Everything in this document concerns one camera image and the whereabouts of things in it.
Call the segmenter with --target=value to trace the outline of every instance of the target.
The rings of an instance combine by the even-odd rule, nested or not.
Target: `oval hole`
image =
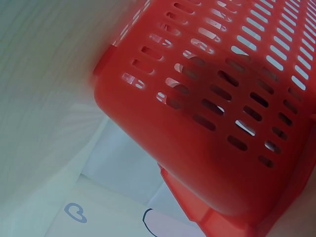
[[[176,8],[178,8],[178,9],[188,13],[188,14],[193,14],[194,13],[194,11],[191,8],[189,8],[187,6],[184,6],[184,5],[180,4],[180,3],[175,3],[174,6]]]
[[[202,49],[203,51],[209,53],[209,54],[213,54],[214,53],[214,50],[209,46],[207,45],[206,43],[198,40],[198,39],[191,39],[191,44],[194,45],[195,47],[197,48],[200,48]]]
[[[298,101],[302,101],[301,95],[292,87],[290,87],[288,90],[288,93],[290,93],[295,99]]]
[[[200,0],[187,0],[187,1],[189,1],[189,2],[191,2],[193,4],[195,4],[195,5],[200,5],[201,4]]]
[[[227,81],[229,84],[237,87],[239,86],[239,82],[233,78],[232,76],[228,75],[227,73],[225,73],[224,71],[219,71],[217,73],[221,78],[223,78],[225,81]]]
[[[249,134],[253,137],[256,135],[255,130],[253,130],[251,127],[249,127],[245,122],[243,122],[241,120],[236,120],[235,124],[237,125],[237,127],[239,127],[242,131],[246,132],[247,134]]]
[[[264,156],[258,156],[258,160],[268,168],[273,168],[274,166],[274,163]]]
[[[269,86],[268,84],[266,84],[263,80],[258,79],[258,86],[260,86],[261,88],[263,88],[266,92],[268,92],[270,95],[274,94],[274,90],[271,86]]]
[[[215,131],[215,125],[200,115],[193,115],[193,120],[210,131]]]
[[[292,111],[293,114],[297,114],[297,108],[288,100],[283,100],[283,104],[290,110]]]
[[[139,61],[137,59],[135,59],[133,61],[132,65],[134,67],[138,68],[139,70],[141,70],[141,71],[143,71],[145,73],[148,73],[148,74],[150,74],[150,73],[152,73],[154,71],[154,69],[150,65],[148,65],[146,63],[143,63],[143,62],[141,62],[141,61]]]
[[[178,82],[175,79],[167,78],[165,82],[168,86],[174,88],[175,90],[177,90],[183,94],[189,93],[189,89],[185,85],[182,85],[180,82]]]
[[[232,59],[227,58],[227,59],[225,60],[225,62],[226,62],[228,65],[232,66],[233,68],[235,68],[236,70],[238,70],[238,71],[240,71],[240,72],[242,72],[242,73],[245,71],[245,68],[244,68],[242,65],[240,65],[240,64],[237,63],[237,62],[235,62],[235,61],[232,60]]]
[[[277,135],[279,138],[281,138],[282,140],[286,141],[287,140],[287,135],[285,134],[285,132],[283,132],[281,129],[279,129],[278,127],[272,127],[272,132]]]
[[[186,24],[188,21],[186,19],[184,19],[184,17],[178,16],[172,12],[167,12],[166,14],[167,17],[169,17],[170,19],[179,22],[180,24]]]
[[[199,28],[198,32],[201,33],[202,35],[208,37],[209,39],[214,40],[215,42],[221,41],[221,39],[215,33],[211,32],[207,29]]]
[[[256,121],[258,121],[258,122],[262,121],[262,116],[261,116],[258,112],[256,112],[256,111],[253,110],[252,108],[250,108],[249,106],[245,106],[245,107],[243,108],[243,111],[244,111],[246,114],[250,115],[250,116],[251,116],[253,119],[255,119]]]
[[[143,81],[137,79],[136,77],[128,74],[128,73],[124,73],[122,75],[122,79],[127,82],[128,84],[138,88],[138,89],[144,89],[145,88],[145,84]]]
[[[239,140],[238,138],[232,136],[232,135],[229,135],[227,137],[227,141],[232,144],[234,147],[237,147],[239,150],[245,152],[247,151],[248,147],[247,145],[242,142],[241,140]]]
[[[215,105],[213,102],[203,99],[202,105],[213,111],[215,114],[222,116],[224,114],[224,109],[218,105]]]
[[[142,48],[142,52],[147,54],[148,56],[155,58],[157,60],[160,60],[162,58],[162,55],[154,50],[152,50],[151,48],[148,48],[146,46],[144,46]]]
[[[265,147],[276,154],[281,154],[281,148],[274,144],[272,141],[266,141]]]
[[[159,28],[167,31],[167,32],[170,32],[171,34],[175,35],[175,36],[178,36],[180,35],[180,31],[168,24],[165,24],[165,23],[159,23],[158,24]]]
[[[169,40],[164,39],[163,37],[160,37],[160,36],[158,36],[156,34],[150,34],[149,38],[151,40],[153,40],[154,42],[156,42],[156,43],[158,43],[160,45],[163,45],[165,47],[171,47],[172,46],[172,43]]]
[[[250,93],[250,97],[256,101],[257,103],[259,103],[260,105],[262,105],[263,107],[268,107],[269,106],[269,103],[264,99],[262,98],[260,95],[258,95],[257,93],[255,92],[251,92]]]
[[[290,120],[284,113],[279,113],[278,117],[282,120],[286,125],[292,126],[292,120]]]
[[[211,91],[213,91],[218,96],[222,97],[224,100],[231,101],[232,96],[227,91],[223,90],[222,88],[218,87],[217,85],[211,85]]]
[[[271,72],[269,69],[267,69],[266,67],[262,68],[262,71],[264,72],[264,74],[266,74],[267,76],[269,76],[272,80],[274,81],[278,81],[278,78],[276,76],[276,74],[274,74],[273,72]]]
[[[164,93],[162,92],[158,92],[157,95],[156,95],[156,98],[162,102],[163,104],[165,105],[168,105],[170,107],[172,107],[173,109],[175,110],[178,110],[181,108],[181,105],[179,102],[177,102],[176,100],[170,98],[170,97],[167,97]]]
[[[184,74],[184,75],[186,75],[186,76],[188,76],[188,77],[190,77],[190,78],[192,78],[192,79],[194,79],[194,80],[197,80],[197,79],[198,79],[198,76],[197,76],[197,74],[196,74],[195,72],[193,72],[193,71],[191,71],[190,69],[184,67],[184,66],[183,66],[182,64],[180,64],[180,63],[176,63],[176,64],[174,65],[174,69],[175,69],[177,72],[182,73],[182,74]]]

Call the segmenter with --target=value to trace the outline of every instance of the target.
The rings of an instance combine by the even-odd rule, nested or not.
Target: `white surface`
[[[111,120],[82,174],[106,189],[198,227],[189,221],[164,183],[157,162]]]
[[[196,228],[148,210],[80,176],[45,237],[204,237]]]
[[[87,80],[126,2],[0,0],[1,237],[43,237],[74,186],[105,117]]]
[[[82,207],[86,223],[74,220],[65,212],[69,203]],[[82,219],[77,211],[77,207],[69,209]],[[145,206],[81,176],[45,237],[151,237],[142,222],[145,211]]]

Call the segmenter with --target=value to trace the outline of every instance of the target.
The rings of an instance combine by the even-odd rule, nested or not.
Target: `black line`
[[[158,236],[156,236],[153,232],[151,232],[151,230],[148,228],[148,226],[147,226],[147,224],[146,224],[146,222],[145,222],[145,217],[146,217],[147,213],[148,213],[149,211],[151,211],[151,210],[152,210],[152,209],[149,208],[149,209],[147,209],[147,210],[145,211],[144,216],[143,216],[143,222],[144,222],[145,227],[147,228],[147,230],[148,230],[153,236],[158,237]]]

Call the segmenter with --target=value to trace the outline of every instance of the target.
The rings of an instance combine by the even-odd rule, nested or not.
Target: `red plastic basket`
[[[315,165],[315,43],[314,0],[147,1],[95,99],[207,236],[265,236]]]

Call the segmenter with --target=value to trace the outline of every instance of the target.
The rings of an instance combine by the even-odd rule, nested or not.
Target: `heart drawing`
[[[74,216],[74,215],[70,212],[70,208],[71,208],[72,206],[75,206],[75,207],[78,208],[78,211],[77,211],[76,213],[78,214],[78,216],[81,217],[81,219],[77,218],[76,216]],[[71,218],[73,218],[74,220],[76,220],[76,221],[78,221],[78,222],[80,222],[80,223],[86,223],[86,222],[87,222],[87,218],[83,215],[83,208],[82,208],[80,205],[78,205],[77,203],[71,202],[71,203],[67,204],[67,205],[65,206],[65,209],[64,209],[64,210],[65,210],[65,212],[66,212]]]

